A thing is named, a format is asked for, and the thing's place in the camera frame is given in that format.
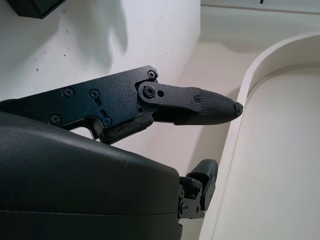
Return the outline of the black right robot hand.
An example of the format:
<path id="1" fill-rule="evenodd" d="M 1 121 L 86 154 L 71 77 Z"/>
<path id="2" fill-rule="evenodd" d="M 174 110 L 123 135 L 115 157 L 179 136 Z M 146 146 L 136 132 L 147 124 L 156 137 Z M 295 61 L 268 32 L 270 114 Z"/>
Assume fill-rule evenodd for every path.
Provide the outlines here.
<path id="1" fill-rule="evenodd" d="M 0 103 L 3 240 L 179 240 L 202 219 L 218 163 L 186 176 L 114 143 L 154 122 L 219 125 L 243 106 L 197 87 L 161 84 L 147 65 Z"/>

